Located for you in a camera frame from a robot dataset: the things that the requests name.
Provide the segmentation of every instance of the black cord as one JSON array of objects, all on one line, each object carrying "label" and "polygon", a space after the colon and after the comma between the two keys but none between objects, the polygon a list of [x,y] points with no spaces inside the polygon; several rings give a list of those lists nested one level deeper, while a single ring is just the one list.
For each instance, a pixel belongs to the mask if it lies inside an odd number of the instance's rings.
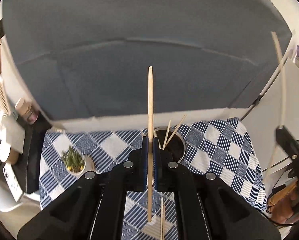
[{"label": "black cord", "polygon": [[270,169],[273,168],[273,167],[275,167],[275,166],[277,166],[277,165],[279,165],[279,164],[282,163],[283,161],[286,161],[287,159],[289,159],[289,156],[287,156],[285,159],[279,161],[278,163],[275,163],[273,166],[270,167]]},{"label": "black cord", "polygon": [[[265,92],[262,95],[259,95],[259,97],[263,97],[265,95],[265,93],[270,89],[271,85],[273,85],[275,79],[279,76],[280,70],[277,72],[276,76],[274,77],[274,79],[272,80],[271,84],[266,88]],[[243,117],[240,119],[240,121],[242,122],[243,119],[254,109],[254,107],[257,106],[257,104],[253,105],[246,113],[245,115],[243,115]]]},{"label": "black cord", "polygon": [[277,223],[275,221],[273,221],[272,219],[270,219],[269,217],[267,217],[264,213],[262,213],[261,211],[259,211],[258,209],[256,209],[263,217],[265,217],[266,219],[268,219],[270,222],[272,222],[273,224],[277,225],[277,226],[281,226],[281,227],[292,227],[295,226],[297,224],[297,222],[293,223],[293,224],[280,224]]}]

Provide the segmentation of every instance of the wooden chopstick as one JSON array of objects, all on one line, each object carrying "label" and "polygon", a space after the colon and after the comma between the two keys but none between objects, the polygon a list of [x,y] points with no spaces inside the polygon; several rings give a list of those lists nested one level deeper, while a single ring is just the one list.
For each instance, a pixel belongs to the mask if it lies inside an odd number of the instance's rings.
[{"label": "wooden chopstick", "polygon": [[159,138],[158,138],[157,133],[155,132],[155,130],[153,131],[153,134],[154,134],[154,137],[157,137],[157,141],[159,141],[159,147],[160,147],[160,149],[162,149],[160,140],[159,140]]},{"label": "wooden chopstick", "polygon": [[165,135],[165,139],[164,139],[164,144],[163,144],[163,148],[162,148],[162,150],[164,150],[165,149],[165,147],[166,147],[166,141],[168,140],[168,133],[169,133],[169,128],[171,127],[171,120],[169,121],[169,123],[168,123],[168,128],[167,128],[167,130],[166,130],[166,135]]},{"label": "wooden chopstick", "polygon": [[163,198],[161,198],[161,234],[160,234],[160,240],[162,240],[163,239],[163,219],[164,219],[164,217],[163,217]]},{"label": "wooden chopstick", "polygon": [[153,195],[153,68],[148,68],[147,221],[152,221]]},{"label": "wooden chopstick", "polygon": [[164,240],[165,236],[165,230],[164,230],[164,223],[165,223],[165,202],[163,203],[163,234],[162,234],[162,240]]},{"label": "wooden chopstick", "polygon": [[186,114],[183,116],[182,120],[181,120],[181,121],[178,123],[178,125],[175,127],[175,129],[174,129],[172,135],[170,136],[170,138],[168,138],[168,141],[166,142],[166,145],[168,145],[168,143],[171,141],[171,139],[173,138],[174,134],[177,132],[178,128],[181,126],[182,122],[184,121],[185,117],[186,117]]}]

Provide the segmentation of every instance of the white chair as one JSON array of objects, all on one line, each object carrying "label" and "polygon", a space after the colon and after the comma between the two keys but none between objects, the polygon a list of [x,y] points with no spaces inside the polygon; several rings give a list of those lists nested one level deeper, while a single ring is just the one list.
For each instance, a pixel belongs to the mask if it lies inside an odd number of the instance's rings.
[{"label": "white chair", "polygon": [[0,184],[0,211],[9,212],[23,205],[25,201],[21,198],[18,202],[15,201],[11,192]]}]

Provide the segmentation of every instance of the white wall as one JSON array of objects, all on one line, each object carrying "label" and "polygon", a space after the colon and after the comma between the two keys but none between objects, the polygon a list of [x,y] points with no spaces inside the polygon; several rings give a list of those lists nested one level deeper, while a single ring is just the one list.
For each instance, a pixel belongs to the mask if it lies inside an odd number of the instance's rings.
[{"label": "white wall", "polygon": [[[292,55],[290,58],[293,60],[296,55],[296,46],[299,45],[299,3],[297,0],[271,0],[271,2],[281,13],[293,33],[293,37],[286,51],[286,53]],[[285,68],[287,74],[287,111],[285,125],[294,137],[299,139],[299,69],[291,60],[286,62]],[[260,104],[243,120],[243,124],[250,133],[262,170],[268,166],[275,145],[274,131],[279,125],[281,100],[280,78],[279,75],[268,92],[261,99]],[[286,157],[286,153],[279,149],[273,164],[278,163]],[[290,163],[289,159],[272,168],[271,172],[285,167],[288,163]]]},{"label": "white wall", "polygon": [[[0,20],[2,19],[2,2],[0,3]],[[27,86],[25,85],[23,79],[21,78],[11,52],[9,50],[6,36],[2,38],[1,42],[1,64],[2,64],[2,77],[4,80],[4,87],[6,94],[9,97],[13,106],[19,98],[23,97],[28,101],[33,102],[34,106],[39,109],[38,104],[33,99],[31,93],[29,92]]]},{"label": "white wall", "polygon": [[[282,14],[283,18],[287,22],[290,30],[292,31],[293,38],[290,42],[288,50],[292,50],[295,54],[295,47],[299,44],[299,4],[296,0],[271,0],[271,2],[276,6],[279,12]],[[2,7],[0,4],[0,19],[2,17]],[[15,103],[18,98],[24,97],[28,100],[33,98],[29,93],[26,85],[19,76],[19,73],[14,65],[10,51],[8,49],[8,44],[6,38],[3,39],[2,43],[2,74],[5,80],[5,87],[8,96],[11,101]],[[269,108],[278,109],[279,105],[269,105]],[[201,111],[191,111],[188,113],[186,122],[194,122],[202,119],[214,119],[214,118],[228,118],[228,117],[242,117],[247,109],[213,109],[213,110],[201,110]],[[183,113],[164,113],[156,114],[154,116],[155,126],[166,125],[168,120],[172,119],[172,124],[176,124],[182,117]],[[123,117],[101,117],[101,118],[89,118],[89,119],[76,119],[76,120],[62,120],[57,122],[52,122],[54,125],[59,127],[65,127],[70,131],[88,131],[88,130],[108,130],[108,129],[128,129],[128,128],[140,128],[147,126],[147,116],[146,115],[135,115],[135,116],[123,116]],[[248,130],[252,133],[261,133],[264,129],[269,129],[264,127],[260,120],[253,119],[253,124],[248,124]]]}]

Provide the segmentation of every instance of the table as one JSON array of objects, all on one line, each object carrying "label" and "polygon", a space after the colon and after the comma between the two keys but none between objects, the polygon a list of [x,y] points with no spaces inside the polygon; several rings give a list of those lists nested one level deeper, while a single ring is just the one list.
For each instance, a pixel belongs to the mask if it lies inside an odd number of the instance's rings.
[{"label": "table", "polygon": [[[70,145],[89,155],[97,173],[110,171],[142,144],[143,130],[89,133],[47,133],[40,164],[40,202],[46,207],[77,178],[65,169],[60,156]],[[238,118],[183,124],[178,132],[186,142],[182,164],[192,172],[214,172],[251,206],[267,207],[262,171],[245,126]],[[152,222],[147,223],[147,193],[128,192],[122,239],[160,238],[160,199],[166,203],[165,239],[177,239],[174,195],[153,192]]]}]

